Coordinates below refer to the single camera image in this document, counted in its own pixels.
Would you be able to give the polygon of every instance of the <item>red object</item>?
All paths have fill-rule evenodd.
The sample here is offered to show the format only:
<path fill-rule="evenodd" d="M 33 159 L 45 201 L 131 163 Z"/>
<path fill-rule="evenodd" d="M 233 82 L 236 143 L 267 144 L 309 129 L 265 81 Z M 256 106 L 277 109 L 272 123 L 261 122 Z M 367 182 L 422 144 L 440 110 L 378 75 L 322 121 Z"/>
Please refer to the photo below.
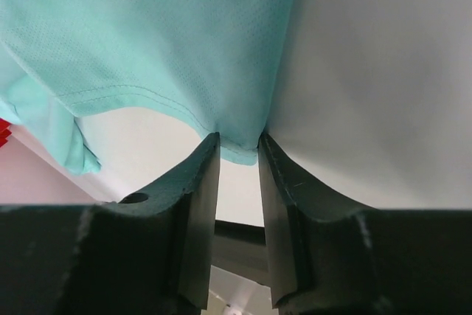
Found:
<path fill-rule="evenodd" d="M 8 127 L 10 123 L 0 118 L 0 147 L 8 142 L 7 137 L 12 133 Z"/>

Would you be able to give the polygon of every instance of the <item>screw hole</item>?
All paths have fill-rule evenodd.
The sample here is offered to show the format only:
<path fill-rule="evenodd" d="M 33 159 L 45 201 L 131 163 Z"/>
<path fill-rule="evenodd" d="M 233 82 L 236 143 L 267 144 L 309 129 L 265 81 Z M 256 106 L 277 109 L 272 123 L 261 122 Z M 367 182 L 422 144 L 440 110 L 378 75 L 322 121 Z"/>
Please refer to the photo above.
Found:
<path fill-rule="evenodd" d="M 148 200 L 148 195 L 145 193 L 131 193 L 122 199 L 120 202 L 121 204 L 132 204 L 132 203 L 140 203 Z"/>

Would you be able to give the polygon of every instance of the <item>stitched seam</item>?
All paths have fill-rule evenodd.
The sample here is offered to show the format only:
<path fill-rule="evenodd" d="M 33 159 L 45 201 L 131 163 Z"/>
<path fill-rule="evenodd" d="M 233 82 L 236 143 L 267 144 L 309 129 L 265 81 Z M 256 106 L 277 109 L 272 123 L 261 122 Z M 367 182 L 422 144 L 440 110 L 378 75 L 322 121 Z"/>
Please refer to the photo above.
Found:
<path fill-rule="evenodd" d="M 90 100 L 85 100 L 85 101 L 80 101 L 80 102 L 72 103 L 70 106 L 76 106 L 76 105 L 80 105 L 80 104 L 83 104 L 83 103 L 90 103 L 90 102 L 93 102 L 93 101 L 99 101 L 99 100 L 107 99 L 107 98 L 110 98 L 110 97 L 128 96 L 128 95 L 130 95 L 130 94 L 108 95 L 108 96 L 98 97 L 98 98 L 96 98 L 96 99 L 90 99 Z M 179 110 L 179 109 L 177 109 L 177 108 L 175 108 L 175 107 L 172 107 L 171 105 L 168 105 L 168 104 L 166 104 L 166 103 L 160 102 L 160 101 L 158 101 L 158 100 L 156 100 L 156 99 L 154 99 L 154 98 L 152 98 L 152 97 L 149 97 L 149 96 L 146 96 L 146 95 L 143 95 L 143 94 L 131 93 L 131 95 L 146 97 L 147 99 L 152 100 L 152 101 L 154 101 L 155 103 L 158 103 L 158 104 L 160 104 L 160 105 L 163 105 L 163 106 L 167 106 L 167 107 L 169 107 L 169 108 L 172 108 L 172 109 L 176 110 L 177 112 L 180 112 L 181 114 L 183 114 L 183 115 L 187 116 L 188 118 L 190 118 L 198 127 L 204 129 L 204 130 L 207 131 L 207 132 L 211 132 L 208 128 L 205 128 L 205 127 L 197 120 L 197 118 L 192 114 L 192 112 L 190 112 L 190 111 L 188 110 L 188 108 L 186 108 L 185 106 L 183 106 L 183 105 L 181 105 L 181 104 L 179 104 L 179 103 L 177 103 L 177 104 L 180 105 L 182 108 L 184 108 L 185 111 L 181 111 L 181 110 Z M 173 101 L 173 100 L 171 100 L 171 99 L 167 99 L 167 100 L 169 100 L 169 101 L 172 102 L 172 103 L 176 103 L 175 101 Z M 233 142 L 233 141 L 232 141 L 230 138 L 228 138 L 227 136 L 224 136 L 224 135 L 221 135 L 221 136 L 222 136 L 225 140 L 227 140 L 228 142 L 231 142 L 232 144 L 237 145 L 238 147 L 240 147 L 241 150 L 244 150 L 244 151 L 251 151 L 251 150 L 254 150 L 254 149 L 251 149 L 251 148 L 249 148 L 249 149 L 242 148 L 241 146 L 239 146 L 239 144 Z M 228 149 L 228 150 L 230 150 L 230 151 L 232 151 L 233 153 L 238 153 L 237 150 L 231 149 L 231 148 L 229 148 L 229 147 L 225 147 L 225 148 Z"/>

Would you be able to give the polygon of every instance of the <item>teal cloth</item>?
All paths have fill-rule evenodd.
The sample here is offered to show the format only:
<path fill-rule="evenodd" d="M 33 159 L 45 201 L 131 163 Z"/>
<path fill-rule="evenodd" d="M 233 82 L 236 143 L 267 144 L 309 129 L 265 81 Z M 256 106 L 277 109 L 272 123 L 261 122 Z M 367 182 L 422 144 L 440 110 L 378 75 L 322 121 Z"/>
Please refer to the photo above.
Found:
<path fill-rule="evenodd" d="M 219 131 L 223 157 L 252 164 L 291 2 L 0 0 L 0 117 L 73 173 L 99 168 L 75 117 L 126 106 Z"/>

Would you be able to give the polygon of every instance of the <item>turquoise fabric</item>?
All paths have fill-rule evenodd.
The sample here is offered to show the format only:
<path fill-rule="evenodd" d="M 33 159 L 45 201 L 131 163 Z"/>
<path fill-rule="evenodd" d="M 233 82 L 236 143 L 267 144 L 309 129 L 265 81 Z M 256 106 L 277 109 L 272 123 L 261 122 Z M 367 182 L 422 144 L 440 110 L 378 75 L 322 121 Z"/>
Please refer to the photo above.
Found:
<path fill-rule="evenodd" d="M 252 164 L 291 2 L 0 0 L 0 60 L 17 66 L 2 74 L 0 117 L 74 173 L 98 166 L 74 118 L 126 106 L 219 131 L 223 157 Z"/>

